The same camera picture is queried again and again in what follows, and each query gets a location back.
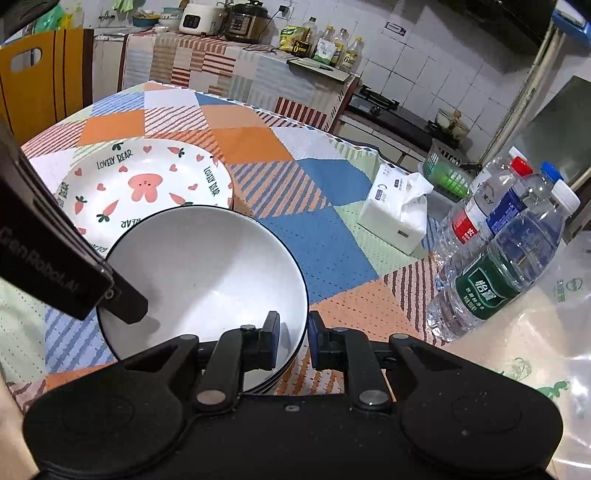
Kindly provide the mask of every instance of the tissue box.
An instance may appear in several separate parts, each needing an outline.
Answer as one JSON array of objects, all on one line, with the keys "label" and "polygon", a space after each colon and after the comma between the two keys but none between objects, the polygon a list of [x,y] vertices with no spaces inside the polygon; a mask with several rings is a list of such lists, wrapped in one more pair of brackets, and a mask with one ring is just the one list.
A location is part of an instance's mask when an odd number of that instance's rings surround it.
[{"label": "tissue box", "polygon": [[427,233],[427,198],[433,186],[420,174],[383,164],[359,214],[358,224],[406,254]]}]

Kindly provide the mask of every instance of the pressure cooker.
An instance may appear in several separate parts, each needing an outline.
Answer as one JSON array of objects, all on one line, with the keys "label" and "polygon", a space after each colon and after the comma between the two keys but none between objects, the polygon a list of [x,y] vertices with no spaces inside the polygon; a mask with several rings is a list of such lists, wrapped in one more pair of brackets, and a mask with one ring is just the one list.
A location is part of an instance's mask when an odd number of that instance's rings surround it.
[{"label": "pressure cooker", "polygon": [[244,43],[259,43],[269,23],[269,12],[262,2],[249,0],[236,4],[230,10],[226,38]]}]

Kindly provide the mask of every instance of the gas stove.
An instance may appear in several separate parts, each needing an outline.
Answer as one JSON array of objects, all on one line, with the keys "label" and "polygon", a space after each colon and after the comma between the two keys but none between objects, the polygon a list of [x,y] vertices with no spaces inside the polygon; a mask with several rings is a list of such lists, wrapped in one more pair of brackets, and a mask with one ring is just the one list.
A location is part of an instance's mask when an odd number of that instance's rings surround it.
[{"label": "gas stove", "polygon": [[444,132],[435,122],[419,117],[400,106],[396,100],[374,92],[367,85],[355,90],[347,110],[386,128],[424,151],[431,149],[433,138],[454,150],[459,145],[455,138]]}]

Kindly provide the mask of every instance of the faucet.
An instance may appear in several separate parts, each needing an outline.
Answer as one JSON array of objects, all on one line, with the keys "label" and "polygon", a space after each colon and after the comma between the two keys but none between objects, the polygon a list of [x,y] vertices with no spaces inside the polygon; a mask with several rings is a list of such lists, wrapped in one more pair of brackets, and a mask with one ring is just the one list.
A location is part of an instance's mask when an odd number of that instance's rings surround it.
[{"label": "faucet", "polygon": [[115,14],[109,15],[109,11],[105,11],[103,15],[99,16],[99,22],[104,22],[104,20],[113,20],[115,18]]}]

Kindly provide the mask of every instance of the red bottle cap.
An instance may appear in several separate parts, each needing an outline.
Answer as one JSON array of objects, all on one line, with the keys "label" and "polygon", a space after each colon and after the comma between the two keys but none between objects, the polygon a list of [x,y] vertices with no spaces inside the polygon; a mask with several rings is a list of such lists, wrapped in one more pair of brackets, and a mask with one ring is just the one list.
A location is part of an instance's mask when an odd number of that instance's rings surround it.
[{"label": "red bottle cap", "polygon": [[521,157],[515,157],[511,162],[511,168],[517,172],[520,177],[531,175],[534,171],[528,165],[528,163]]}]

